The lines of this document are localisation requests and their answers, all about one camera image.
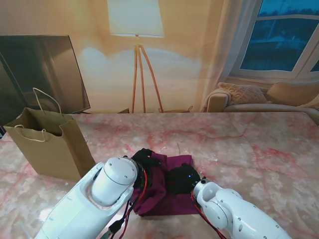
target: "floor lamp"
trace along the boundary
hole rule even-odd
[[[153,79],[153,83],[154,83],[154,87],[155,87],[155,91],[156,91],[156,95],[158,97],[158,101],[159,101],[159,109],[161,113],[164,113],[163,107],[161,105],[161,101],[160,101],[160,93],[159,93],[159,89],[158,86],[156,84],[156,79],[155,79],[155,75],[154,75],[154,71],[152,69],[149,57],[144,49],[144,46],[141,44],[137,44],[134,48],[134,82],[133,82],[133,98],[132,98],[132,113],[134,113],[134,104],[135,104],[135,91],[136,91],[136,79],[137,79],[137,71],[138,71],[138,59],[139,59],[139,65],[140,65],[140,70],[141,70],[141,86],[142,86],[142,99],[143,99],[143,112],[146,113],[146,108],[145,108],[145,92],[144,92],[144,77],[143,77],[143,65],[142,65],[142,58],[141,58],[141,52],[140,49],[142,50],[142,53],[145,57],[145,60],[149,66],[151,75],[152,75],[152,79]]]
[[[152,75],[156,95],[159,101],[159,110],[163,113],[164,111],[160,101],[159,89],[156,84],[155,75],[149,57],[143,45],[139,44],[139,37],[164,37],[158,0],[107,0],[107,2],[110,34],[124,37],[134,36],[138,40],[138,43],[134,46],[132,113],[134,113],[135,106],[138,61],[141,69],[143,112],[146,113],[141,51]]]

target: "black glove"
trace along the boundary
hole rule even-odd
[[[132,160],[138,163],[138,167],[139,167],[139,173],[133,186],[134,188],[141,188],[144,186],[143,185],[143,181],[144,181],[143,169],[146,171],[146,174],[148,175],[147,186],[150,187],[152,185],[152,171],[150,168],[160,166],[160,161],[158,159],[150,158],[152,153],[153,151],[151,151],[150,149],[142,148],[131,157]]]
[[[191,193],[200,176],[196,170],[187,163],[181,167],[174,168],[168,172],[166,177],[166,188],[174,194]]]
[[[158,159],[150,158],[152,153],[153,151],[150,149],[142,148],[141,150],[137,151],[131,159],[140,163],[143,168],[160,166],[160,161]]]

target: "window frame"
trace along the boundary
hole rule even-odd
[[[281,78],[281,79],[296,79],[296,78],[315,78],[319,76],[319,72],[310,72],[316,62],[319,60],[319,24],[314,30],[312,36],[310,37],[307,45],[305,46],[303,52],[301,53],[298,61],[296,62],[292,71],[283,70],[246,70],[240,69],[240,66],[244,60],[246,50],[255,26],[258,20],[274,20],[274,19],[287,19],[287,18],[304,18],[304,19],[315,19],[319,20],[319,16],[316,15],[303,15],[303,14],[293,14],[293,15],[279,15],[279,16],[261,16],[258,17],[259,10],[261,8],[263,0],[257,0],[252,17],[250,19],[247,32],[245,34],[243,44],[239,50],[236,61],[230,72],[231,77],[241,77],[241,78],[261,78],[267,81],[267,78]]]

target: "purple cloth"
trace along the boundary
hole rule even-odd
[[[192,165],[190,155],[167,157],[163,154],[152,153],[152,158],[161,162],[160,167],[152,167],[152,185],[146,189],[145,195],[134,207],[134,212],[140,216],[166,216],[198,214],[191,201],[190,194],[170,193],[165,188],[165,174],[173,168],[180,167],[183,163]],[[139,189],[133,192],[135,199],[139,195]]]

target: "red cable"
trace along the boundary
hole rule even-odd
[[[145,183],[144,183],[143,191],[142,191],[142,193],[141,193],[141,195],[140,195],[140,197],[139,197],[139,199],[138,199],[137,202],[139,202],[139,201],[141,200],[141,198],[144,196],[146,187],[147,187],[147,185],[148,185],[148,175],[146,174],[146,171],[145,171],[144,169],[143,169],[143,172],[144,172]],[[119,239],[122,239],[122,237],[123,237],[123,235],[124,235],[124,233],[125,233],[125,231],[126,231],[126,227],[128,226],[128,221],[129,221],[130,212],[131,212],[131,211],[129,211],[129,212],[126,213],[124,230],[123,230],[122,234],[120,235],[120,238],[119,238]]]
[[[193,192],[193,191],[191,191],[191,200],[195,203],[195,200],[194,200],[194,192]],[[219,237],[222,238],[222,239],[226,239],[226,237],[225,237],[216,227],[214,227],[214,226],[210,223],[210,221],[209,221],[209,220],[207,219],[207,217],[203,214],[203,212],[201,211],[201,209],[196,205],[196,203],[195,203],[195,207],[196,207],[196,209],[198,210],[198,212],[201,214],[201,216],[207,221],[207,223],[208,223],[212,228],[215,229],[215,231],[217,232],[217,234],[219,235]]]

